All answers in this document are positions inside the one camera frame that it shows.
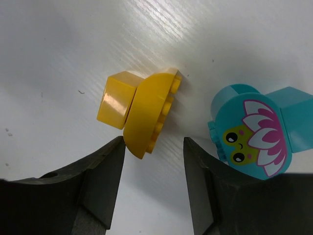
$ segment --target white petal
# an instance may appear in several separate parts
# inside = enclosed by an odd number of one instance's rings
[[[279,151],[279,153],[275,155],[269,155],[267,150],[260,150],[259,156],[258,156],[258,162],[257,165],[268,165],[271,162],[273,162],[278,155],[280,154],[282,150]]]
[[[246,124],[247,127],[249,127],[250,130],[253,132],[256,132],[259,130],[261,127],[259,126],[259,122],[262,120],[271,120],[269,117],[260,115],[260,114],[252,114],[249,116],[246,116],[243,119],[244,124]]]
[[[270,149],[273,148],[275,145],[277,145],[277,142],[275,143],[269,143],[262,140],[262,138],[270,131],[276,131],[273,128],[263,128],[259,131],[257,131],[249,140],[248,144],[253,148],[258,149]]]
[[[265,104],[263,104],[257,100],[256,101],[254,101],[254,100],[245,101],[244,107],[245,107],[247,115],[258,114],[259,109],[266,109],[272,113],[272,110],[267,105],[265,105]]]
[[[266,175],[272,176],[272,175],[278,173],[280,168],[283,166],[285,159],[286,159],[286,156],[284,156],[282,161],[277,165],[275,165],[275,163],[271,163],[271,164],[263,166]]]

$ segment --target cartoon eye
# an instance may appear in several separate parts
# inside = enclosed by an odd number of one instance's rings
[[[245,156],[243,153],[235,153],[233,159],[235,162],[241,163],[245,159]]]
[[[236,133],[230,132],[226,135],[226,140],[229,143],[234,143],[237,141],[237,139],[238,139],[238,136]]]

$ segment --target yellow curved block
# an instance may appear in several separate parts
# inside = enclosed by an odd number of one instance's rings
[[[124,141],[136,157],[152,153],[168,115],[181,77],[177,70],[156,73],[143,80],[135,92],[124,128]]]
[[[123,129],[136,89],[143,80],[127,71],[108,77],[97,120]]]

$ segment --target white surface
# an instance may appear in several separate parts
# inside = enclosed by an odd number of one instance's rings
[[[174,66],[180,92],[153,154],[126,153],[108,235],[191,235],[183,136],[215,152],[209,106],[232,83],[313,93],[312,12],[310,0],[0,0],[0,177],[40,177],[121,135],[96,121],[107,76]],[[312,172],[312,153],[290,171]]]

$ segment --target yellow cube block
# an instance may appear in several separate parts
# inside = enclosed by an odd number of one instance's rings
[[[143,80],[127,71],[108,77],[97,120],[123,129],[136,89]]]

